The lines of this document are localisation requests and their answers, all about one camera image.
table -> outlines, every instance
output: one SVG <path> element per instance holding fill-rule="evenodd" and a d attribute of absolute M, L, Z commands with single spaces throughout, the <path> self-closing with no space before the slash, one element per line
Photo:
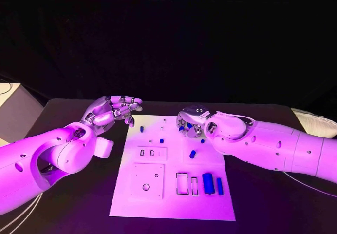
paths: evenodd
<path fill-rule="evenodd" d="M 0 146 L 24 138 L 43 106 L 19 83 L 0 83 Z"/>
<path fill-rule="evenodd" d="M 40 134 L 78 121 L 92 100 L 53 99 L 27 133 Z M 144 102 L 142 114 L 176 115 L 191 103 Z M 301 131 L 291 109 L 279 105 L 203 103 L 210 110 L 284 124 Z M 43 193 L 40 203 L 16 233 L 34 234 L 310 234 L 335 233 L 337 198 L 307 188 L 282 172 L 265 170 L 225 156 L 236 221 L 109 217 L 128 126 L 118 122 L 102 137 L 114 141 L 111 156 L 92 158 L 86 168 Z M 308 175 L 297 176 L 325 182 Z M 327 188 L 337 185 L 327 182 Z M 0 227 L 29 203 L 0 216 Z"/>

blue block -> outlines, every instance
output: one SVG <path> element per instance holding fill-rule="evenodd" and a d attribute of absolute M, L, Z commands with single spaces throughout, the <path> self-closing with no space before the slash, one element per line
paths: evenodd
<path fill-rule="evenodd" d="M 194 150 L 191 150 L 190 158 L 194 158 L 194 155 L 196 155 L 196 151 L 194 151 Z"/>
<path fill-rule="evenodd" d="M 223 183 L 222 183 L 222 179 L 220 178 L 216 179 L 216 184 L 217 184 L 219 195 L 223 195 Z"/>
<path fill-rule="evenodd" d="M 214 183 L 213 183 L 213 177 L 210 173 L 202 174 L 202 180 L 203 180 L 203 190 L 206 194 L 213 194 L 216 192 L 214 190 Z"/>

robotic arm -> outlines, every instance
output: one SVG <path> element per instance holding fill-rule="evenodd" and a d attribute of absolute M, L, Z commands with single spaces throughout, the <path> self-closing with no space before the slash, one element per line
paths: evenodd
<path fill-rule="evenodd" d="M 178 131 L 202 134 L 217 152 L 269 170 L 304 173 L 337 183 L 337 140 L 284 125 L 216 112 L 199 105 L 177 115 Z"/>
<path fill-rule="evenodd" d="M 114 142 L 98 135 L 117 120 L 134 126 L 132 110 L 141 100 L 127 96 L 101 97 L 79 122 L 0 147 L 0 215 L 21 206 L 69 174 L 88 165 L 92 155 L 108 158 Z M 40 171 L 37 159 L 50 166 Z"/>

rectangular outline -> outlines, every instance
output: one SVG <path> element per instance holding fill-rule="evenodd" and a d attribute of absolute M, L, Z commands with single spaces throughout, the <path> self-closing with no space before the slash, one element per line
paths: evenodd
<path fill-rule="evenodd" d="M 176 173 L 176 179 L 177 179 L 177 174 L 186 174 L 186 177 L 189 177 L 189 173 L 177 172 L 177 173 Z M 186 194 L 180 194 L 178 192 L 177 192 L 177 194 L 178 194 L 178 195 L 190 195 L 190 192 L 189 192 L 189 190 L 187 190 L 187 193 L 186 193 Z"/>
<path fill-rule="evenodd" d="M 196 190 L 196 195 L 193 194 L 193 179 L 196 179 L 196 188 L 197 188 L 197 178 L 191 177 L 191 196 L 197 196 L 199 195 L 199 188 Z"/>

